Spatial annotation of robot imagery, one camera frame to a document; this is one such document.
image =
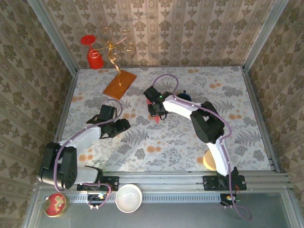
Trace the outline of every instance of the patterned wallpaper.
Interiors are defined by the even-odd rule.
[[[131,32],[134,56],[121,66],[242,65],[274,0],[41,0],[78,68],[88,68],[83,35],[103,26]],[[112,67],[107,61],[106,67]]]
[[[32,8],[0,3],[0,227],[20,227],[71,75]]]
[[[304,1],[289,1],[250,73],[273,148],[304,214]]]

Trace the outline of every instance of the cable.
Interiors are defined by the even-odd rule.
[[[156,82],[159,78],[161,78],[161,77],[163,77],[163,76],[171,76],[171,77],[174,77],[174,78],[176,79],[176,86],[175,86],[175,88],[174,88],[174,90],[173,90],[173,92],[172,92],[172,96],[173,96],[173,98],[174,98],[176,101],[179,101],[181,104],[189,105],[189,103],[184,102],[184,101],[178,99],[178,98],[175,96],[175,91],[176,91],[177,87],[179,86],[179,80],[178,80],[178,78],[177,78],[175,75],[172,75],[172,74],[163,74],[163,75],[160,75],[160,76],[158,76],[158,77],[154,80],[152,86],[154,86],[155,82]],[[232,135],[232,129],[231,129],[230,125],[227,123],[227,121],[226,121],[223,117],[221,117],[220,115],[218,115],[217,113],[215,113],[215,112],[213,112],[213,111],[211,111],[211,110],[209,110],[209,109],[207,109],[207,108],[203,108],[203,107],[201,107],[201,106],[195,105],[195,104],[194,104],[193,106],[196,107],[196,108],[199,108],[199,109],[201,109],[201,110],[203,110],[203,111],[209,112],[210,114],[216,116],[218,119],[220,119],[220,120],[225,124],[225,126],[226,126],[226,127],[228,128],[228,130],[229,130],[228,135],[223,136],[223,137],[219,140],[219,142],[220,142],[220,146],[221,146],[221,148],[222,148],[222,150],[223,150],[223,152],[224,152],[224,156],[225,156],[225,159],[226,159],[227,165],[228,165],[229,191],[230,191],[230,197],[231,197],[231,199],[233,199],[230,161],[229,161],[228,154],[227,154],[227,152],[226,152],[226,150],[225,150],[224,143],[223,143],[223,140],[224,140],[224,139],[226,139],[226,138],[228,138],[228,137],[230,137],[230,136]],[[233,203],[233,207],[234,207],[234,209],[236,210],[237,214],[238,214],[242,219],[248,220],[248,221],[250,221],[250,220],[252,219],[252,215],[251,215],[250,211],[249,211],[247,208],[238,205],[239,208],[243,208],[245,211],[247,211],[247,212],[249,213],[249,218],[245,218],[245,217],[238,211],[237,206],[236,206],[234,200],[232,200],[232,203]]]
[[[99,138],[99,139],[108,139],[108,138],[111,138],[111,137],[107,136],[107,137],[102,137],[102,138]]]
[[[161,120],[165,120],[167,118],[167,114],[165,114],[165,117],[164,118],[162,118],[162,116],[160,116],[160,119]]]
[[[105,102],[108,102],[108,101],[116,101],[119,105],[120,105],[120,113],[118,116],[116,116],[114,119],[112,120],[108,120],[108,121],[104,121],[104,122],[101,122],[101,123],[97,123],[97,124],[93,124],[89,127],[86,127],[84,129],[82,129],[81,131],[77,132],[75,135],[73,135],[69,140],[67,140],[59,149],[58,153],[57,153],[57,156],[55,158],[55,164],[54,164],[54,175],[53,175],[53,178],[54,178],[54,185],[55,185],[55,189],[59,192],[62,192],[64,189],[61,189],[59,186],[58,186],[58,183],[57,183],[57,167],[58,167],[58,161],[59,161],[59,157],[63,151],[63,148],[65,148],[70,142],[72,142],[76,137],[78,137],[79,135],[81,135],[83,132],[93,128],[93,127],[96,127],[96,126],[99,126],[99,125],[103,125],[103,124],[107,124],[107,123],[110,123],[110,122],[113,122],[115,121],[116,119],[118,119],[121,114],[123,113],[123,105],[122,103],[120,103],[118,100],[115,100],[115,99],[108,99],[107,101]]]
[[[105,200],[101,204],[97,205],[98,207],[96,207],[96,208],[101,208],[108,201],[108,199],[110,198],[112,188],[109,184],[107,184],[107,183],[82,183],[82,184],[87,185],[87,186],[107,186],[108,187],[108,193],[107,193],[107,196],[106,196]],[[89,206],[92,205],[91,204],[92,200],[93,199],[90,199],[89,203],[87,203]]]
[[[232,206],[232,205],[226,203],[225,201],[221,201],[221,203],[225,204],[225,205],[228,206],[228,207],[231,207],[231,206]]]

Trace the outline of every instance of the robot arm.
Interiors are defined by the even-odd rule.
[[[202,106],[217,113],[210,102],[198,104],[183,100],[184,102],[181,103],[171,93],[165,92],[164,94],[160,94],[153,86],[149,87],[144,92],[144,95],[152,103],[148,105],[151,116],[167,115],[169,112],[172,112],[191,120],[196,135],[207,144],[212,153],[217,173],[224,177],[228,175],[228,161],[220,146],[220,139],[224,134],[224,123],[214,115],[195,107],[196,105]],[[234,170],[232,162],[230,162],[230,170]]]
[[[114,117],[116,108],[102,105],[100,114],[88,120],[87,124],[97,124]],[[95,183],[102,182],[102,170],[90,166],[77,166],[77,157],[79,154],[88,148],[96,140],[104,138],[114,138],[116,135],[130,128],[130,124],[126,119],[120,119],[116,122],[110,122],[104,125],[87,128],[87,130],[77,136],[73,141],[67,144],[58,161],[57,167],[57,183],[60,188],[69,189],[74,184],[79,183]],[[60,147],[65,144],[67,140],[59,143],[50,142],[46,145],[38,179],[41,182],[54,185],[54,164],[57,153]]]
[[[192,121],[194,130],[198,138],[207,144],[215,161],[217,172],[223,176],[228,175],[228,164],[224,156],[222,147],[219,144],[222,135],[224,134],[224,124],[215,116],[204,112],[193,105],[203,106],[217,113],[214,106],[210,102],[204,104],[193,103],[186,101],[179,103],[172,95],[169,95],[163,102],[163,106],[167,112],[176,113],[186,117]],[[234,169],[234,165],[230,162],[230,170]]]

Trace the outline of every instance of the gold wire sculpture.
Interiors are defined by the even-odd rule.
[[[113,31],[114,31],[114,29],[111,27],[103,27],[103,33],[105,34],[105,33],[110,32],[111,39],[109,41],[103,41],[103,40],[97,38],[105,45],[105,47],[99,48],[99,49],[93,49],[89,52],[89,55],[92,56],[92,54],[94,53],[94,52],[92,53],[92,51],[108,49],[108,54],[106,55],[106,57],[115,66],[115,69],[117,70],[118,74],[111,81],[111,83],[107,86],[107,88],[104,90],[103,93],[110,97],[113,97],[117,100],[120,100],[120,98],[124,95],[124,93],[130,87],[130,85],[136,79],[136,75],[120,69],[120,67],[116,63],[117,53],[115,51],[120,50],[120,51],[126,51],[126,52],[133,52],[133,55],[134,55],[135,51],[136,51],[136,46],[133,43],[128,43],[128,49],[123,49],[123,48],[118,47],[117,46],[118,44],[122,43],[124,40],[126,40],[128,38],[128,36],[130,35],[130,31],[128,31],[128,30],[121,31],[121,34],[125,35],[125,37],[116,43],[113,42]]]
[[[118,76],[119,76],[121,74],[121,70],[120,70],[119,66],[116,64],[117,53],[115,53],[114,50],[116,49],[116,50],[120,50],[120,51],[133,52],[133,55],[134,55],[136,47],[133,43],[128,43],[129,49],[123,49],[123,48],[120,48],[120,47],[117,46],[117,44],[122,43],[124,40],[126,40],[128,38],[128,36],[130,35],[130,31],[128,31],[128,30],[121,31],[121,34],[126,35],[126,36],[123,39],[121,39],[120,41],[114,43],[113,42],[113,29],[111,27],[103,27],[102,30],[103,30],[104,34],[106,34],[110,31],[111,32],[111,39],[109,41],[104,41],[104,40],[101,40],[101,39],[97,38],[102,43],[104,43],[106,45],[106,47],[93,49],[93,50],[90,51],[89,55],[91,57],[94,57],[94,56],[91,55],[92,51],[99,51],[99,50],[103,50],[103,49],[109,49],[108,54],[106,55],[106,57],[115,66],[115,69],[118,71]]]

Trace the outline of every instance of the floral tablecloth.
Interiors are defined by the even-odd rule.
[[[126,68],[137,79],[122,97],[123,114],[131,128],[113,139],[101,139],[78,156],[79,165],[104,171],[205,171],[206,144],[195,135],[190,120],[177,114],[156,123],[148,113],[143,92],[164,73],[179,79],[178,93],[186,90],[192,101],[210,101],[232,126],[226,140],[229,155],[239,170],[270,170],[261,134],[238,66]],[[79,70],[63,139],[67,139],[98,114],[109,97],[103,90],[114,78],[114,69]],[[167,76],[155,86],[173,91],[176,82]]]

